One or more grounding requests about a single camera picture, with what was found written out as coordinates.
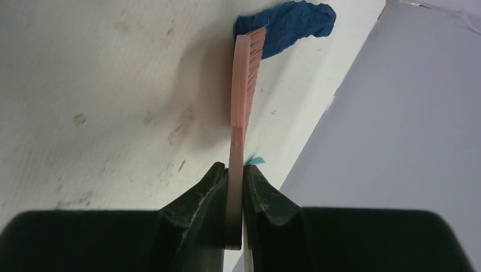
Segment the pink hand brush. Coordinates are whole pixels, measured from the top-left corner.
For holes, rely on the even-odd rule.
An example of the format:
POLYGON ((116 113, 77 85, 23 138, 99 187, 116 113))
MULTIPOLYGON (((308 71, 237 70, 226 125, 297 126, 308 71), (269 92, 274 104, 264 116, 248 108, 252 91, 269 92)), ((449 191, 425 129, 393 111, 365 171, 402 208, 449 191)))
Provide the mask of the pink hand brush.
POLYGON ((261 27, 238 35, 235 40, 231 77, 231 140, 223 232, 224 247, 228 250, 240 250, 242 247, 244 146, 266 33, 267 29, 261 27))

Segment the dark blue paper scrap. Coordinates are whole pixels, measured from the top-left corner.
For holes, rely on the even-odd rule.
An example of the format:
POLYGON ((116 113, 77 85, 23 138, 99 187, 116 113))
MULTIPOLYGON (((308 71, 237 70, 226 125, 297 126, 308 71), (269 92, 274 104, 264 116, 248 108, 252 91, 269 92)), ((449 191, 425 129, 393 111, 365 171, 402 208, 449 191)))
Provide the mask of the dark blue paper scrap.
POLYGON ((290 1, 253 15, 239 16, 234 24, 234 35, 245 35, 265 27, 262 59, 266 59, 281 53, 299 39, 329 36, 335 21, 336 12, 327 4, 290 1))

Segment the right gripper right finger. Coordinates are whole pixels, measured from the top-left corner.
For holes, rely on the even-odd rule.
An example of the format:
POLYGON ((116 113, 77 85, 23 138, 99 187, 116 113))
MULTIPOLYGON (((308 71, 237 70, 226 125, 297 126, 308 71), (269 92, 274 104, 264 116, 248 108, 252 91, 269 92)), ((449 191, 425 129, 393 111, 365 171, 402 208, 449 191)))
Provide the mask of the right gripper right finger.
POLYGON ((245 271, 473 271, 450 226, 422 210, 301 207, 244 168, 245 271))

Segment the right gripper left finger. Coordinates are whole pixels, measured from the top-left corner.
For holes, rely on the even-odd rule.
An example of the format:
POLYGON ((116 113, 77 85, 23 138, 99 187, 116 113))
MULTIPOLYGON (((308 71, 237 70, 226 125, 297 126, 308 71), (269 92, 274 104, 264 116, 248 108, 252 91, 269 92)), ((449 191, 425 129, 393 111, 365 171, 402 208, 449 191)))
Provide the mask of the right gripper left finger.
POLYGON ((1 232, 2 271, 222 271, 227 170, 159 210, 35 210, 1 232))

